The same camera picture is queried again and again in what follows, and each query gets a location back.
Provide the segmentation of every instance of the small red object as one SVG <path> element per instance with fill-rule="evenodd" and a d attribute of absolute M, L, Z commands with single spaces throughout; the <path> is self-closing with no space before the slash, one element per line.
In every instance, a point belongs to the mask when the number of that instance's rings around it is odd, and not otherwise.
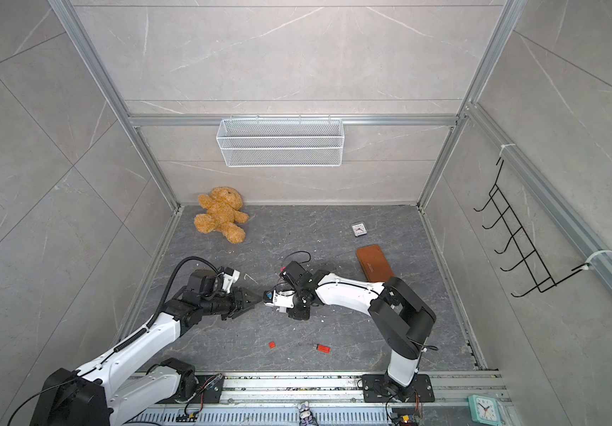
<path fill-rule="evenodd" d="M 329 348 L 329 346 L 326 346 L 326 345 L 318 345 L 318 344 L 316 344 L 316 345 L 313 345 L 313 347 L 314 347 L 315 349 L 319 350 L 320 352 L 324 352 L 324 353 L 326 353 L 326 354 L 330 353 L 330 348 Z"/>

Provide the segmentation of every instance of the wire mesh basket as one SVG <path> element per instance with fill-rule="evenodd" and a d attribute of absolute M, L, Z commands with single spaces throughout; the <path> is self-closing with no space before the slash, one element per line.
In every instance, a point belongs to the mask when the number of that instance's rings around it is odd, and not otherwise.
<path fill-rule="evenodd" d="M 341 166 L 340 119 L 225 119 L 216 141 L 228 167 Z"/>

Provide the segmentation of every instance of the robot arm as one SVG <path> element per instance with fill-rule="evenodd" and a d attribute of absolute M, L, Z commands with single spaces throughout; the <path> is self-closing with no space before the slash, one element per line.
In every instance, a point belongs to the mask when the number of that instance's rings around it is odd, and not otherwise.
<path fill-rule="evenodd" d="M 421 353 L 436 349 L 425 345 L 436 314 L 403 280 L 392 277 L 385 283 L 369 283 L 328 271 L 311 274 L 298 262 L 291 262 L 280 275 L 290 290 L 270 290 L 263 299 L 267 305 L 286 311 L 290 318 L 307 320 L 312 305 L 340 305 L 370 315 L 391 346 L 389 391 L 404 397 L 403 390 L 414 379 Z"/>
<path fill-rule="evenodd" d="M 160 303 L 155 315 L 129 337 L 76 370 L 60 369 L 51 374 L 44 383 L 48 391 L 40 395 L 31 424 L 116 426 L 162 399 L 191 400 L 198 389 L 195 369 L 173 358 L 123 385 L 149 358 L 203 316 L 236 318 L 260 302 L 249 290 L 231 288 L 238 278 L 239 272 L 231 268 L 193 272 L 188 284 L 174 298 Z"/>

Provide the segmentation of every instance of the black wire rack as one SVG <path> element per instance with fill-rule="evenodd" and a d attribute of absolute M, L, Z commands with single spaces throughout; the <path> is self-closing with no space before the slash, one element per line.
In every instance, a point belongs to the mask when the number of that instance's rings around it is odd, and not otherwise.
<path fill-rule="evenodd" d="M 484 204 L 484 206 L 480 209 L 474 209 L 474 211 L 483 211 L 486 207 L 488 207 L 489 204 L 493 204 L 493 206 L 496 208 L 496 210 L 499 213 L 498 218 L 496 219 L 496 221 L 490 225 L 490 226 L 483 226 L 481 225 L 482 228 L 484 229 L 491 229 L 493 226 L 497 225 L 498 222 L 500 222 L 500 220 L 503 221 L 503 223 L 505 224 L 505 226 L 507 227 L 507 231 L 510 234 L 510 238 L 507 240 L 507 244 L 505 245 L 505 248 L 502 251 L 498 251 L 498 250 L 494 250 L 496 253 L 498 254 L 503 254 L 505 251 L 507 251 L 507 249 L 510 247 L 510 244 L 514 241 L 515 243 L 515 247 L 517 248 L 517 251 L 519 252 L 519 255 L 521 256 L 521 260 L 519 260 L 517 262 L 517 264 L 509 269 L 503 269 L 500 268 L 501 271 L 504 272 L 509 272 L 511 270 L 513 270 L 514 268 L 518 267 L 519 265 L 521 265 L 522 263 L 524 265 L 526 265 L 526 268 L 528 269 L 528 273 L 531 275 L 531 278 L 533 279 L 533 282 L 535 283 L 535 285 L 533 287 L 531 287 L 531 289 L 527 290 L 525 293 L 523 294 L 514 294 L 511 293 L 512 296 L 514 297 L 524 297 L 526 294 L 531 293 L 533 290 L 538 289 L 538 291 L 540 293 L 545 293 L 546 291 L 550 290 L 552 287 L 556 287 L 557 285 L 561 284 L 562 282 L 566 281 L 567 279 L 573 277 L 574 275 L 576 275 L 579 272 L 585 271 L 587 269 L 587 267 L 590 266 L 590 264 L 588 263 L 582 263 L 579 266 L 571 269 L 571 273 L 568 274 L 566 277 L 556 280 L 552 277 L 552 274 L 550 274 L 549 269 L 547 268 L 547 265 L 545 264 L 545 261 L 542 259 L 542 257 L 540 256 L 540 253 L 538 252 L 538 249 L 536 249 L 535 244 L 533 243 L 533 241 L 531 241 L 531 238 L 528 236 L 528 233 L 526 232 L 526 229 L 523 227 L 523 225 L 521 224 L 521 221 L 519 220 L 519 217 L 517 216 L 517 214 L 515 213 L 514 209 L 512 208 L 512 205 L 510 204 L 510 202 L 507 200 L 505 194 L 500 190 L 500 187 L 498 186 L 498 179 L 500 178 L 500 172 L 502 172 L 502 165 L 503 165 L 503 161 L 502 158 L 498 158 L 498 162 L 496 163 L 496 166 L 499 165 L 499 169 L 498 169 L 498 175 L 496 176 L 496 182 L 493 183 L 493 186 L 491 187 L 491 189 L 488 192 L 489 198 L 488 201 L 486 201 L 486 204 Z M 501 209 L 498 206 L 498 203 L 496 203 L 496 201 L 493 199 L 494 196 L 496 196 L 496 194 L 499 193 L 500 196 L 502 197 L 502 199 L 505 201 L 506 207 L 505 209 Z M 515 217 L 517 225 L 516 226 L 510 226 L 510 224 L 507 223 L 507 220 L 505 219 L 505 213 L 507 213 L 508 211 L 510 211 L 512 213 L 512 215 Z M 528 240 L 528 243 L 531 244 L 531 247 L 533 248 L 532 251 L 529 254 L 524 255 L 519 243 L 517 243 L 517 239 L 515 238 L 515 236 L 519 233 L 523 233 L 526 236 L 526 239 Z M 531 258 L 531 256 L 535 256 L 538 258 L 540 264 L 542 265 L 542 267 L 545 269 L 545 273 L 547 274 L 547 276 L 545 276 L 545 278 L 538 282 L 538 279 L 536 278 L 536 276 L 533 274 L 533 271 L 531 270 L 531 265 L 529 264 L 529 262 L 531 262 L 533 259 L 529 260 Z M 547 283 L 547 282 L 551 282 L 551 285 L 548 285 L 547 287 L 543 287 L 542 285 Z"/>

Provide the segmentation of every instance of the brown teddy bear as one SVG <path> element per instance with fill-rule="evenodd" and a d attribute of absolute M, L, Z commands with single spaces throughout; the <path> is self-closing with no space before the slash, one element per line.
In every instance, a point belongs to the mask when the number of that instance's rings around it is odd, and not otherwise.
<path fill-rule="evenodd" d="M 245 231 L 233 222 L 244 224 L 250 216 L 238 211 L 242 208 L 242 197 L 229 187 L 219 187 L 211 190 L 209 195 L 203 193 L 197 200 L 206 213 L 195 216 L 195 228 L 202 234 L 211 231 L 221 231 L 233 244 L 245 240 Z"/>

